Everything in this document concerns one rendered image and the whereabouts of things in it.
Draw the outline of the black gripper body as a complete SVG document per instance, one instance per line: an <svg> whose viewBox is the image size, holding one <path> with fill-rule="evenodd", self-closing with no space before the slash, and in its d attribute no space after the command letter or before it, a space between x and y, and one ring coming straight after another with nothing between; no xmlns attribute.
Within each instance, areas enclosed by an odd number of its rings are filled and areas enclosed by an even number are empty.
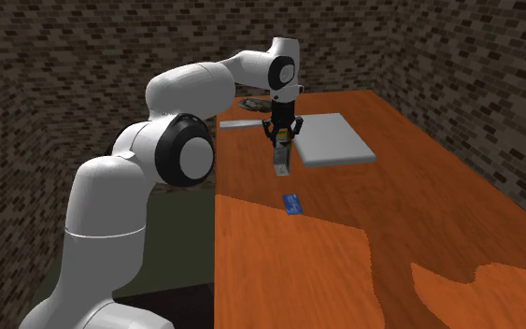
<svg viewBox="0 0 526 329"><path fill-rule="evenodd" d="M274 128L282 129L292 126L295 121L294 115L295 102L281 103L273 100L271 102L271 123Z"/></svg>

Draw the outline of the thin grey flat bar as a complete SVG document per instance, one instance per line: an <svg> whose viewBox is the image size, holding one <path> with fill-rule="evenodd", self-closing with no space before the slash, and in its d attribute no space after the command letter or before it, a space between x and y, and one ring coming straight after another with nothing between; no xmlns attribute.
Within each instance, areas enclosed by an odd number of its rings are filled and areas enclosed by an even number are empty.
<svg viewBox="0 0 526 329"><path fill-rule="evenodd" d="M234 121L221 121L219 128L221 130L229 129L241 129L262 126L262 120L234 120Z"/></svg>

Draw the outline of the blue card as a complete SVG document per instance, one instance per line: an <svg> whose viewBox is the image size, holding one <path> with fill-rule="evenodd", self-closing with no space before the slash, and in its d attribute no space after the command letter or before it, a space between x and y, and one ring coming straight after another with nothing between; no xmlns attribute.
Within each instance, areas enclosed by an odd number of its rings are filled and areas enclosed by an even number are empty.
<svg viewBox="0 0 526 329"><path fill-rule="evenodd" d="M303 212L301 202L297 194L283 194L281 198L287 214L301 214Z"/></svg>

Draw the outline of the dark robot stand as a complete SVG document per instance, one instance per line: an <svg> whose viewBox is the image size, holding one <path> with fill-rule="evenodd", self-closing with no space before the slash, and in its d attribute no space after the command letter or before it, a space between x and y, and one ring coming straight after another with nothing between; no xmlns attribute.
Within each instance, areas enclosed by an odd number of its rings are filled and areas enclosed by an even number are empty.
<svg viewBox="0 0 526 329"><path fill-rule="evenodd" d="M175 329L214 329L214 283L119 297L118 303L160 315Z"/></svg>

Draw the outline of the large grey flat slab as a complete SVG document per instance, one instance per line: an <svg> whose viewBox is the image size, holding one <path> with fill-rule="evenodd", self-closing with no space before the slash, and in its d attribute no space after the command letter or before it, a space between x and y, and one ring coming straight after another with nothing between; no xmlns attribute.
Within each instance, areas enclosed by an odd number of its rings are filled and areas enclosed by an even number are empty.
<svg viewBox="0 0 526 329"><path fill-rule="evenodd" d="M340 113L303 116L294 144L307 168L373 163L377 157Z"/></svg>

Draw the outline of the grey carton with yellow top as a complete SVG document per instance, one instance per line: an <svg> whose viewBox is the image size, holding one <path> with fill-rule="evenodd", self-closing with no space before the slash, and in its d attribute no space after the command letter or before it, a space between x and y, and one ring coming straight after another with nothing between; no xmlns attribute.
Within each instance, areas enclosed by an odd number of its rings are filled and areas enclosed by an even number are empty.
<svg viewBox="0 0 526 329"><path fill-rule="evenodd" d="M278 177L290 174L291 137L287 130L280 130L277 133L273 162Z"/></svg>

